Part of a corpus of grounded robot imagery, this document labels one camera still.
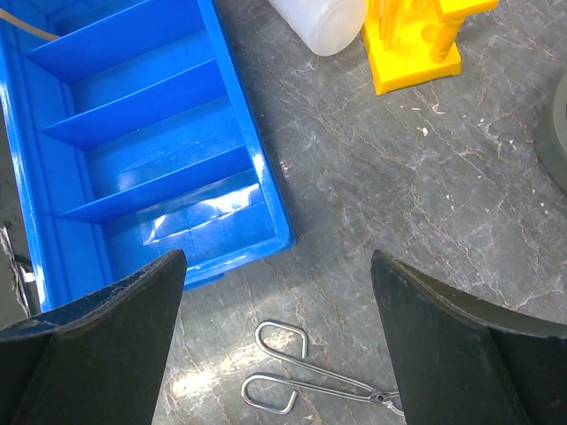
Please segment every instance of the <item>gray table surface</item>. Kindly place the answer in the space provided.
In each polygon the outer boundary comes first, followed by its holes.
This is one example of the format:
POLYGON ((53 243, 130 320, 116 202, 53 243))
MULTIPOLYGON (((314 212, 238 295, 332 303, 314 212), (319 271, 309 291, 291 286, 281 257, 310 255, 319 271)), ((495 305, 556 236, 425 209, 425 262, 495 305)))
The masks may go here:
MULTIPOLYGON (((382 406, 308 392, 276 416, 239 394, 256 371, 332 383, 263 354, 253 332, 265 319, 303 327, 315 364, 395 388, 370 284, 378 248, 567 323, 567 202, 532 146, 566 70, 567 2, 501 1, 462 28, 461 76, 382 97, 360 38, 317 58, 268 0, 219 6, 297 245, 183 296, 155 423, 403 423, 382 406)), ((292 336, 269 340, 298 352, 292 336)), ((281 404, 290 390, 255 394, 281 404)))

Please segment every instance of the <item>silver metal tool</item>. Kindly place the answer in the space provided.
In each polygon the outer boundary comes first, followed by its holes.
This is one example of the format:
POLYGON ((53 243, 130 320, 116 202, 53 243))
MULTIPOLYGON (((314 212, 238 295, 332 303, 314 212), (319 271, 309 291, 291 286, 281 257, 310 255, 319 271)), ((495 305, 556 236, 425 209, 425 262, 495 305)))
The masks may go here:
POLYGON ((293 408, 293 404, 295 403, 295 400, 298 396, 297 389, 302 389, 302 390, 321 392, 322 394, 328 394, 330 396, 335 396, 335 397, 348 398, 349 400, 361 401, 364 403, 384 405, 385 407, 392 410, 397 415, 404 416, 403 411, 397 408, 393 404, 393 400, 395 398, 400 397, 399 392, 397 391, 385 392, 385 391, 377 390, 376 388, 373 388, 372 386, 367 385, 364 382, 356 381, 355 379, 336 374, 334 372, 331 372, 330 370, 326 370, 318 366, 310 365, 305 361, 294 359, 293 357, 287 354, 284 354, 282 352, 279 352, 277 350, 268 347, 264 342, 264 340, 262 339, 261 332, 265 327, 269 327, 269 326, 287 330, 289 332, 301 336, 302 339, 301 358, 304 359, 307 357, 307 347, 309 344, 307 333, 301 328, 296 328, 295 326, 288 325, 287 323, 282 323, 280 321, 263 321, 256 328, 256 332, 255 332, 256 344, 260 347, 260 349, 263 352, 269 354, 272 357, 275 357, 276 359, 280 359, 282 361, 287 361, 289 363, 292 363, 295 366, 304 367, 305 369, 311 370, 321 375, 328 376, 329 378, 336 379, 338 381, 341 381, 342 383, 348 383, 350 385, 353 385, 354 387, 361 389, 363 393, 356 394, 353 392, 333 390, 331 388, 320 387, 318 385, 313 385, 307 382, 294 381, 292 379, 288 379, 278 375, 259 373, 259 374, 250 375, 248 378, 246 378, 246 380, 242 384, 242 390, 240 394, 242 395, 242 399, 245 401, 246 404, 253 407, 257 407, 262 410, 266 410, 271 413, 286 414, 289 413, 293 408), (253 400, 248 394, 248 385, 253 381, 259 381, 259 380, 271 381, 273 383, 282 383, 293 387, 294 390, 293 393, 291 394, 290 400, 287 403, 287 406, 284 408, 278 408, 253 400))

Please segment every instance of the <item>blue bin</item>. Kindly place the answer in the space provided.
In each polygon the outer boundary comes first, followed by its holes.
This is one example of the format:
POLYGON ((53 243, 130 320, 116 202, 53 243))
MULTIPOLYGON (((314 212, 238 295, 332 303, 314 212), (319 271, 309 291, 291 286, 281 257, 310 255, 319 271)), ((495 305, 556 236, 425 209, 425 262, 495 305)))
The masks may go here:
POLYGON ((185 289, 293 235, 213 0, 0 0, 0 95, 43 311, 182 248, 185 289))

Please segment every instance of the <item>white plastic bottle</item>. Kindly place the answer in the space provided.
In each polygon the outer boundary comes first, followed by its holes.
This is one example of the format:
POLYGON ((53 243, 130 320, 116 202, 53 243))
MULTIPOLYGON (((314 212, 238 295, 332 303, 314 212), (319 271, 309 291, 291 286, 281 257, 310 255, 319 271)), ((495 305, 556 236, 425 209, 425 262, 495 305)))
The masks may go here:
POLYGON ((269 0, 303 43, 319 56, 339 53, 361 31, 365 0, 269 0))

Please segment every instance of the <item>dark gray round object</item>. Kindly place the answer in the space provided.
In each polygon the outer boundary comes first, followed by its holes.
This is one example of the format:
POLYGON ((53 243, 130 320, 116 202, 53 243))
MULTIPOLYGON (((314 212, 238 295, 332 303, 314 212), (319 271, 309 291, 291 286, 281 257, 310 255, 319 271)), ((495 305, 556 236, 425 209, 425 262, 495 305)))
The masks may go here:
POLYGON ((567 74, 559 81, 551 105, 541 117, 534 144, 541 164, 567 192, 567 74))

